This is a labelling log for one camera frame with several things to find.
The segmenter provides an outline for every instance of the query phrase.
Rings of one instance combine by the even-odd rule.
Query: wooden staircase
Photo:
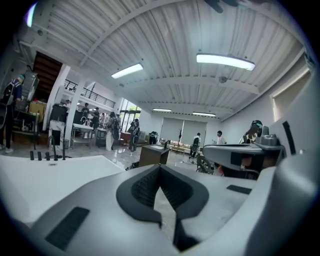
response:
[[[39,84],[34,93],[35,98],[46,101],[49,99],[50,92],[58,77],[61,66],[61,62],[40,52],[36,53],[33,72],[37,73]]]

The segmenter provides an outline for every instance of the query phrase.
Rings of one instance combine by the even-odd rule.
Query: railing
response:
[[[64,88],[66,90],[71,91],[71,92],[75,92],[77,89],[77,86],[78,85],[76,83],[71,82],[69,80],[64,81]],[[116,104],[114,101],[107,99],[107,98],[105,98],[105,97],[103,97],[103,96],[101,96],[91,90],[88,90],[87,88],[82,89],[81,96],[88,98],[90,100],[93,100],[95,102],[104,104],[104,105],[111,107],[111,108],[114,108],[115,104]]]

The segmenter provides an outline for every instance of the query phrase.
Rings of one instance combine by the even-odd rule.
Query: sneaker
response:
[[[10,153],[12,153],[14,151],[14,149],[13,148],[5,148],[5,153],[6,154],[10,154]]]

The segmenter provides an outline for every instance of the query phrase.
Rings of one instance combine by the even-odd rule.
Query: fluorescent light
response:
[[[137,72],[139,70],[143,70],[144,68],[141,66],[141,64],[136,64],[136,65],[133,65],[133,66],[130,66],[130,67],[127,67],[113,75],[111,75],[114,79],[117,79],[117,78],[120,78],[120,77],[123,77],[123,76],[126,76],[128,74],[131,74],[133,72]]]
[[[36,8],[36,4],[33,4],[30,9],[28,10],[27,12],[27,17],[26,17],[26,24],[29,28],[31,28],[32,26],[32,20],[33,20],[33,17],[34,17],[34,12],[35,12],[35,8]]]
[[[218,54],[202,54],[196,55],[196,62],[198,63],[213,63],[227,66],[233,66],[245,70],[252,71],[255,68],[255,64],[251,61],[242,58],[230,57],[226,55]]]
[[[164,109],[164,108],[154,108],[153,111],[160,111],[160,112],[171,112],[171,109]]]
[[[197,116],[204,116],[204,117],[215,117],[216,114],[210,114],[210,113],[200,113],[200,112],[193,112],[193,115]]]

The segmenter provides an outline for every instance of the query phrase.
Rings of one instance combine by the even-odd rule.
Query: ceiling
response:
[[[43,35],[29,46],[142,109],[215,113],[224,120],[280,79],[303,45],[275,5],[220,5],[223,13],[203,0],[48,0],[37,6],[32,26]],[[197,53],[232,55],[256,67],[199,64]],[[142,71],[111,77],[137,63]],[[222,76],[226,83],[219,83]]]

